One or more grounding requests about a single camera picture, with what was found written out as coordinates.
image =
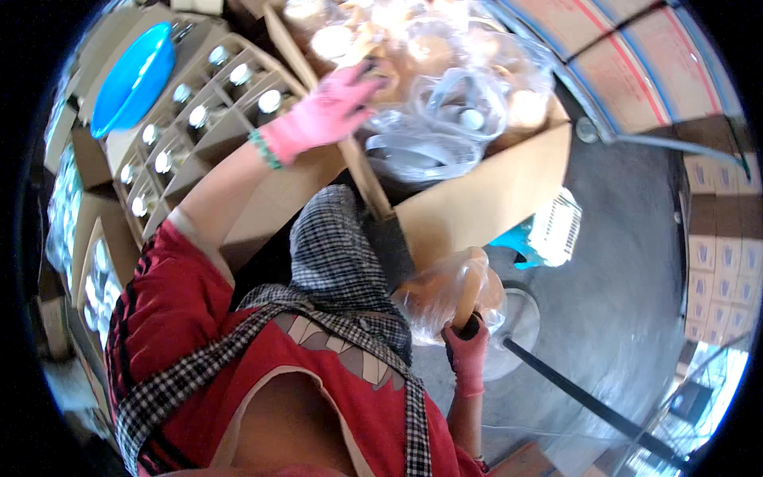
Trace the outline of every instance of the hand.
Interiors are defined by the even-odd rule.
[[[259,129],[281,164],[293,163],[299,153],[312,147],[346,139],[375,114],[365,103],[387,79],[361,79],[373,66],[372,60],[364,60],[334,71],[288,114]]]
[[[468,398],[485,392],[482,385],[482,362],[488,350],[490,332],[478,312],[472,313],[464,331],[476,327],[477,332],[472,338],[463,340],[448,324],[440,333],[445,340],[445,348],[450,361],[450,368],[456,374],[456,395]]]

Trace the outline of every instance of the red shirt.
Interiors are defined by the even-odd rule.
[[[230,272],[213,265],[220,261],[189,240],[192,231],[186,233],[165,221],[123,292],[126,318],[112,323],[106,348],[112,409],[135,383],[230,333],[254,311],[228,311]],[[141,450],[141,474],[209,467],[242,400],[280,366],[319,378],[375,475],[404,475],[403,379],[374,356],[294,315],[270,321],[240,357],[165,420]],[[480,465],[453,443],[429,395],[425,402],[433,474],[482,475]]]

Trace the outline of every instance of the black and white checkered cloth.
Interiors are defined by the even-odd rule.
[[[116,434],[125,465],[187,398],[211,382],[281,313],[296,313],[387,363],[405,385],[406,475],[432,475],[423,383],[410,372],[410,330],[389,300],[385,277],[358,225],[355,198],[343,185],[315,195],[291,230],[293,281],[263,285],[239,309],[261,307],[223,339],[135,386],[119,403]]]

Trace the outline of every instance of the bracelet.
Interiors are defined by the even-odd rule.
[[[259,130],[255,129],[249,133],[249,142],[254,145],[259,151],[259,155],[268,163],[270,169],[282,169],[283,164],[275,157],[275,154],[270,150],[268,144],[262,138]]]

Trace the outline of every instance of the black pole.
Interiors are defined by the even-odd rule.
[[[637,440],[636,443],[641,447],[667,461],[677,469],[685,470],[687,468],[687,462],[681,457],[676,456],[673,449],[666,443],[652,436],[650,433],[645,432],[643,427],[634,424],[630,419],[627,419],[614,409],[596,399],[594,396],[588,394],[583,388],[556,372],[533,354],[525,351],[524,348],[516,344],[511,338],[505,337],[502,344],[509,351],[516,354],[521,360],[527,363],[529,367],[535,369],[557,388],[584,405],[589,411],[604,419],[610,426],[631,439]]]

